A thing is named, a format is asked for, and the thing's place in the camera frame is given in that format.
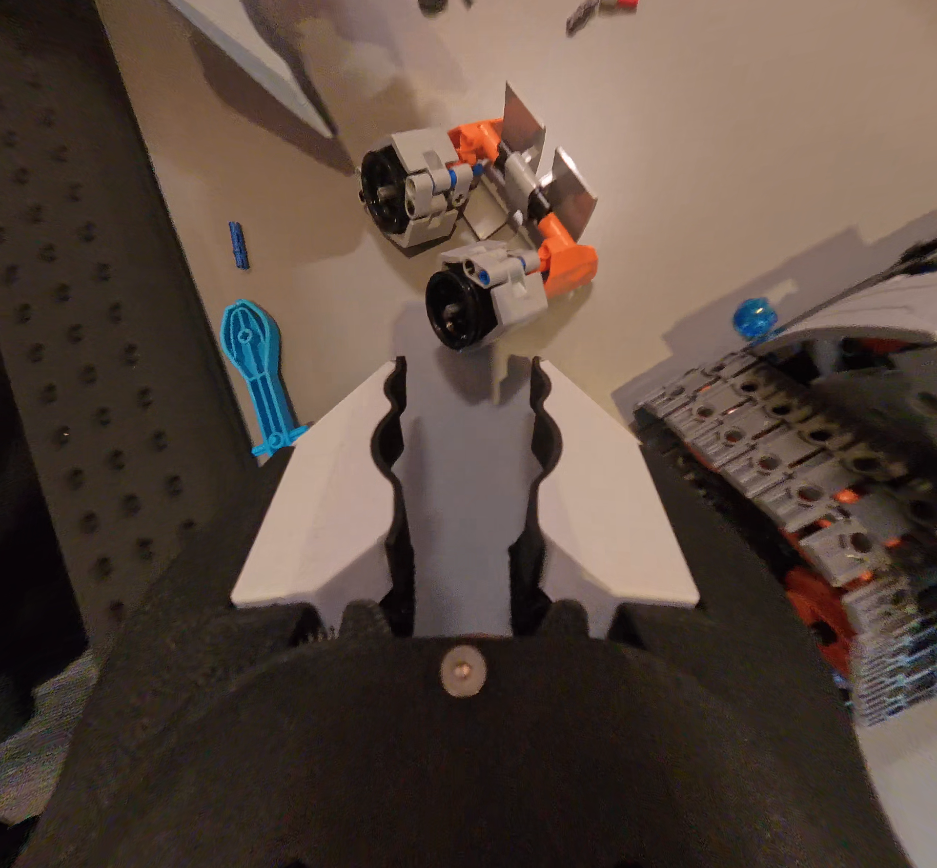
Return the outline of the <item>large grey orange toy vehicle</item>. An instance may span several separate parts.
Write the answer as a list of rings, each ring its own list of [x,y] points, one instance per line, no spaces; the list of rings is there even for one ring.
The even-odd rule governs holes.
[[[782,585],[864,726],[935,699],[935,251],[634,410]]]

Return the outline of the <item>light blue brick separator tool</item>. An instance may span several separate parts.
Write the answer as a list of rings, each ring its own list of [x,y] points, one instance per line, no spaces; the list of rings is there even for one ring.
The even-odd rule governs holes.
[[[262,441],[255,458],[291,446],[308,426],[299,424],[282,378],[282,344],[275,320],[260,306],[239,299],[223,312],[220,345],[244,379]]]

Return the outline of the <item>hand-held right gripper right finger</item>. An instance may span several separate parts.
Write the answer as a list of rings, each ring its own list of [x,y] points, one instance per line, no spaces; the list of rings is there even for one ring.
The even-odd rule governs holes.
[[[574,601],[604,639],[624,604],[691,611],[700,593],[640,441],[552,363],[530,368],[538,465],[510,546],[510,626],[534,634]]]

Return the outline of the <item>grey orange twin-motor toy assembly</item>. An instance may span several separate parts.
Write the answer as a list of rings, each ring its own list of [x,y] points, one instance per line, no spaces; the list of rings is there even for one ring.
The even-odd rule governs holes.
[[[545,135],[507,83],[500,116],[392,133],[357,169],[359,199],[391,244],[441,247],[425,306],[450,351],[492,344],[597,276],[582,241],[597,197],[560,145],[540,171]]]

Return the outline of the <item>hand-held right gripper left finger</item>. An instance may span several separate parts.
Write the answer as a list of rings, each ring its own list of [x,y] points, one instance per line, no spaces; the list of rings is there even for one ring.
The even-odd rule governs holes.
[[[398,357],[296,440],[230,593],[235,607],[307,604],[331,630],[347,604],[372,601],[407,635],[407,512],[394,471],[406,408]]]

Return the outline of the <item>translucent blue round stud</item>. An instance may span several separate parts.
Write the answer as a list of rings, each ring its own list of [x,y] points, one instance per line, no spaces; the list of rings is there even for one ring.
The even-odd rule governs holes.
[[[778,314],[765,297],[743,301],[733,312],[734,332],[749,343],[764,341],[778,324]]]

